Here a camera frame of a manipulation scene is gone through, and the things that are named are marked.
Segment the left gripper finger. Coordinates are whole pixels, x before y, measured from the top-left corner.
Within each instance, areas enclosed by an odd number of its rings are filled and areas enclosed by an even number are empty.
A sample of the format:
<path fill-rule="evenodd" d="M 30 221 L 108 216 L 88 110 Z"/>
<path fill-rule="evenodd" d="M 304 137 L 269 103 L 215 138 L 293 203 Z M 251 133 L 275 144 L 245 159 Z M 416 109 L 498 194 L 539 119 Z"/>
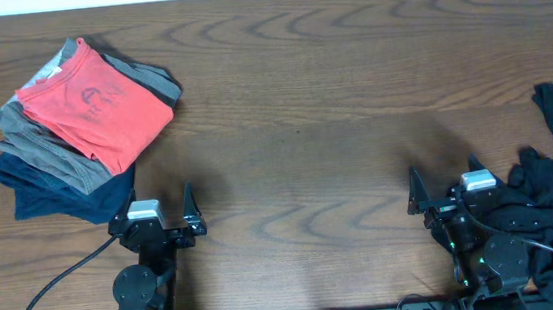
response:
<path fill-rule="evenodd" d="M 135 190 L 131 189 L 130 192 L 128 193 L 128 197 L 126 198 L 126 200 L 124 201 L 124 203 L 122 204 L 122 206 L 119 210 L 119 217 L 120 218 L 127 217 L 127 212 L 130 210 L 130 205 L 133 202 L 135 202 L 135 200 L 136 200 Z"/>
<path fill-rule="evenodd" d="M 198 205 L 195 202 L 195 197 L 192 193 L 192 185 L 187 182 L 184 186 L 184 201 L 182 217 L 191 228 L 203 226 L 203 215 L 201 214 Z"/>

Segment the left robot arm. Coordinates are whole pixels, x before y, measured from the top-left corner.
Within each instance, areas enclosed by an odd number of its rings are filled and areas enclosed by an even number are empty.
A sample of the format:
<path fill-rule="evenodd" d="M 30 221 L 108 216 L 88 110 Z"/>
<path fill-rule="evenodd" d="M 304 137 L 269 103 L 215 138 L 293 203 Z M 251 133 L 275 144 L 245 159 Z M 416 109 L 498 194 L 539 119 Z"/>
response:
<path fill-rule="evenodd" d="M 208 228 L 192 193 L 184 186 L 183 220 L 180 228 L 167 227 L 159 201 L 139 201 L 134 192 L 108 226 L 120 245 L 138 255 L 115 278 L 112 289 L 118 310 L 175 310 L 177 252 L 192 248 Z"/>

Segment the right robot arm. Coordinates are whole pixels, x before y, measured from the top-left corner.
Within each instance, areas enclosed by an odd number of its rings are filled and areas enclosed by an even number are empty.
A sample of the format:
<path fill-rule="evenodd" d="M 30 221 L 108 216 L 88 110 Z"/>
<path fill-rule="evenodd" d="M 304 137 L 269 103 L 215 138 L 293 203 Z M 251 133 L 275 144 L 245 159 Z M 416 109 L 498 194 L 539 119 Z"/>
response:
<path fill-rule="evenodd" d="M 499 195 L 499 180 L 473 166 L 443 198 L 431 198 L 419 172 L 410 168 L 407 213 L 421 215 L 431 237 L 451 256 L 457 299 L 432 310 L 528 310 L 520 291 L 528 283 L 526 244 L 506 231 L 491 231 L 478 220 Z"/>

